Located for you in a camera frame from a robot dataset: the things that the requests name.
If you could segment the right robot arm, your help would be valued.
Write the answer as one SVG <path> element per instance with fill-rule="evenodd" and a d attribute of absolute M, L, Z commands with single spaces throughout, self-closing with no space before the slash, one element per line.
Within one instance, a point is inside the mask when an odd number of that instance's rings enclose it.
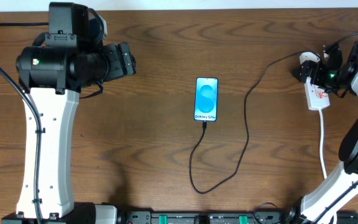
<path fill-rule="evenodd" d="M 300 66 L 292 77 L 307 86 L 317 86 L 324 93 L 339 90 L 358 97 L 358 40 L 346 62 L 338 42 L 324 48 L 324 57 L 300 55 Z M 329 223 L 336 212 L 358 194 L 358 118 L 339 147 L 339 164 L 311 193 L 289 211 L 285 223 Z"/>

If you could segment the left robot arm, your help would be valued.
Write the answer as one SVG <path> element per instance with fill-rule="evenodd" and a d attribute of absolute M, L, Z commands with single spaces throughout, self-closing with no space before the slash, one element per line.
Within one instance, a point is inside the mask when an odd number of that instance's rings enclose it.
<path fill-rule="evenodd" d="M 71 137 L 81 90 L 135 74 L 129 45 L 104 45 L 105 20 L 72 2 L 49 5 L 48 32 L 16 60 L 26 115 L 25 171 L 3 223 L 124 223 L 106 203 L 75 202 Z"/>

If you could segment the blue Galaxy smartphone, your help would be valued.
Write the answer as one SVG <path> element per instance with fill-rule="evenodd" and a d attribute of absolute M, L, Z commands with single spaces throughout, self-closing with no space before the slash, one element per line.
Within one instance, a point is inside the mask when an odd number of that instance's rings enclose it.
<path fill-rule="evenodd" d="M 215 122 L 217 119 L 218 79 L 198 77 L 195 91 L 195 121 Z"/>

